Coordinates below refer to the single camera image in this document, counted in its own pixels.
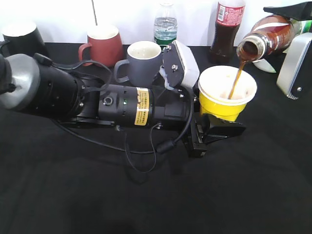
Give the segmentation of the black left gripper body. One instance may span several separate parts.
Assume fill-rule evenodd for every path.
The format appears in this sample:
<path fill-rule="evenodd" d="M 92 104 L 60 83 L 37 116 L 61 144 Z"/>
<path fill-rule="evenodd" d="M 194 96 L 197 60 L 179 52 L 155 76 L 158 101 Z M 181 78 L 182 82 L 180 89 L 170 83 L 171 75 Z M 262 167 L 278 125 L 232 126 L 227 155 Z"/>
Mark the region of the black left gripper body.
<path fill-rule="evenodd" d="M 197 130 L 192 88 L 178 86 L 169 90 L 160 83 L 161 80 L 164 78 L 160 74 L 153 80 L 151 131 L 155 129 L 175 131 L 177 136 L 167 136 L 157 144 L 151 141 L 151 153 L 154 155 L 167 153 L 181 141 L 189 157 L 203 157 L 207 147 L 200 139 L 200 133 Z"/>

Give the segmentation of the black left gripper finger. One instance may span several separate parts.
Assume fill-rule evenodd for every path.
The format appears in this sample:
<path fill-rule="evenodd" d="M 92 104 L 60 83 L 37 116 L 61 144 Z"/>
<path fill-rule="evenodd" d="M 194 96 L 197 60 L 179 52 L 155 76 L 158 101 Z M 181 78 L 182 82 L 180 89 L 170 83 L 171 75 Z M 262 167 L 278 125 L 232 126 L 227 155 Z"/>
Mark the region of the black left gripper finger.
<path fill-rule="evenodd" d="M 194 93 L 194 112 L 199 113 L 200 112 L 199 89 L 194 88 L 193 93 Z"/>
<path fill-rule="evenodd" d="M 202 142 L 206 145 L 226 138 L 242 135 L 246 126 L 242 123 L 224 120 L 211 114 L 200 117 L 202 127 Z"/>

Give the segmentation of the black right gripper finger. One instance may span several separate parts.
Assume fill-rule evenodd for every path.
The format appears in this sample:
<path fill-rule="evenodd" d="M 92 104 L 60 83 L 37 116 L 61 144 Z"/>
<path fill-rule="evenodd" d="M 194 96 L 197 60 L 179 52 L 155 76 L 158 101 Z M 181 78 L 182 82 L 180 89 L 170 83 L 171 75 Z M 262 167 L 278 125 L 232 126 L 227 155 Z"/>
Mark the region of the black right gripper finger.
<path fill-rule="evenodd" d="M 264 7 L 263 11 L 267 13 L 272 13 L 274 15 L 295 19 L 297 21 L 311 20 L 312 2 L 307 1 L 283 7 Z"/>

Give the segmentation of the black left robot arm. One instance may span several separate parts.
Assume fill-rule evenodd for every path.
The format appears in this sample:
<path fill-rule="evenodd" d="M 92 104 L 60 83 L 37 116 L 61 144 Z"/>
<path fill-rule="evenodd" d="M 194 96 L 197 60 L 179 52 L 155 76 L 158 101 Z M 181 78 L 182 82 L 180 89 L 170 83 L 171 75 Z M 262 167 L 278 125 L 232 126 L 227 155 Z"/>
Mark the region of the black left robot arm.
<path fill-rule="evenodd" d="M 49 118 L 66 131 L 120 126 L 178 132 L 154 148 L 159 154 L 182 141 L 189 156 L 202 157 L 208 144 L 245 130 L 242 123 L 200 115 L 190 88 L 181 89 L 182 99 L 169 91 L 158 106 L 156 89 L 111 84 L 109 79 L 77 72 L 78 67 L 80 63 L 55 64 L 41 54 L 1 57 L 0 104 L 7 110 Z"/>

